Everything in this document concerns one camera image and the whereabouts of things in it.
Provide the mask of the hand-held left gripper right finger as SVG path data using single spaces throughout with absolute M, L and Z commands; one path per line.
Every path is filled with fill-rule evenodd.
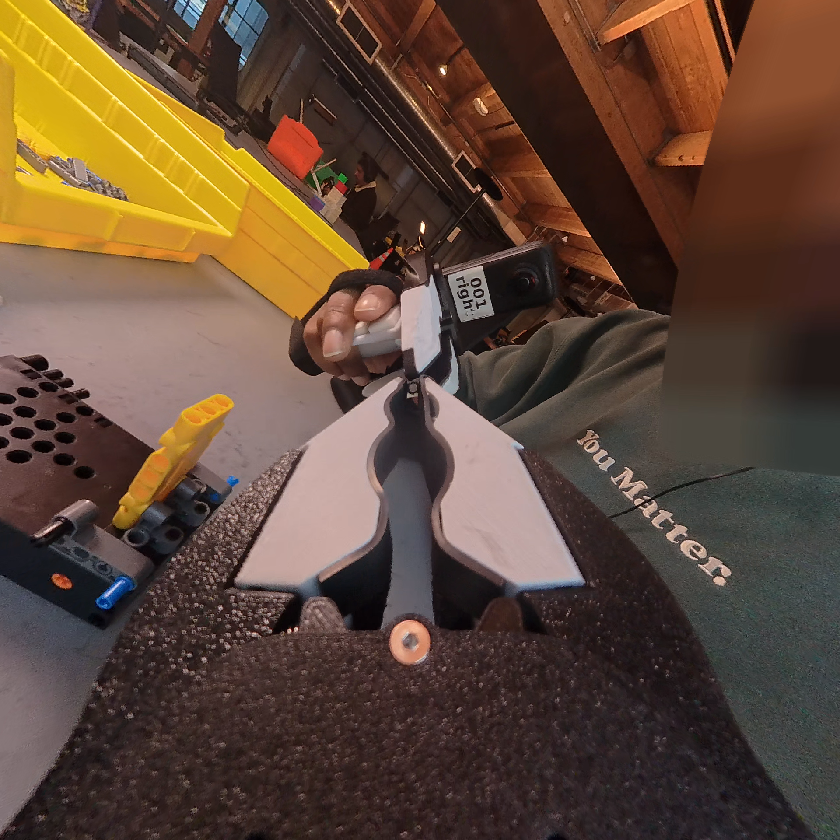
M 430 432 L 446 457 L 433 504 L 446 554 L 505 594 L 578 587 L 585 579 L 513 438 L 433 381 Z

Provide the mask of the yellow storage bin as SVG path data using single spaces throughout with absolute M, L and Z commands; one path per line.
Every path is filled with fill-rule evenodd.
M 2 241 L 191 262 L 222 254 L 246 179 L 50 2 L 2 2 Z M 127 200 L 38 173 L 79 159 Z
M 345 270 L 369 260 L 214 123 L 140 77 L 136 80 L 248 185 L 230 243 L 216 260 L 291 317 L 301 318 Z

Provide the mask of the person's right forearm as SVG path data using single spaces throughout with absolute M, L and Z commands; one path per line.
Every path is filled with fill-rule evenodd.
M 533 450 L 589 429 L 655 437 L 669 326 L 637 309 L 551 322 L 523 345 L 462 355 L 457 396 Z

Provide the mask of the orange box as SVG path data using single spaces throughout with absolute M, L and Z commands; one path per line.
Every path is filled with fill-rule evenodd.
M 322 156 L 316 136 L 302 122 L 283 115 L 267 143 L 267 152 L 303 181 Z

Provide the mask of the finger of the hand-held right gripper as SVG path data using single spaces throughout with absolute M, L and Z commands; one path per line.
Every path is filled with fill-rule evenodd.
M 455 396 L 459 390 L 459 361 L 452 343 L 443 343 L 440 354 L 429 365 L 429 378 L 446 393 Z
M 400 298 L 402 367 L 410 380 L 421 376 L 446 382 L 442 310 L 434 279 L 405 290 Z

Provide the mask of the black lego model yellow beam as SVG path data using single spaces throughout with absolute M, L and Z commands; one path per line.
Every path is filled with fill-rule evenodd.
M 200 400 L 150 447 L 73 385 L 41 355 L 1 359 L 1 572 L 105 628 L 227 498 L 199 459 L 235 404 Z M 136 589 L 97 609 L 122 574 Z

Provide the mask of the person's right hand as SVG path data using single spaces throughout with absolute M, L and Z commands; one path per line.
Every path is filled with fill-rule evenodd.
M 384 317 L 403 289 L 403 280 L 387 271 L 352 269 L 337 275 L 307 316 L 292 323 L 290 361 L 308 375 L 325 372 L 360 385 L 385 374 L 399 363 L 401 352 L 363 358 L 353 346 L 354 329 Z

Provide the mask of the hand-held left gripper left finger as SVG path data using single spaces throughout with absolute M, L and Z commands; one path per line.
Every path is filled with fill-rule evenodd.
M 375 453 L 393 430 L 388 381 L 304 444 L 234 584 L 243 590 L 322 592 L 377 546 L 387 509 Z

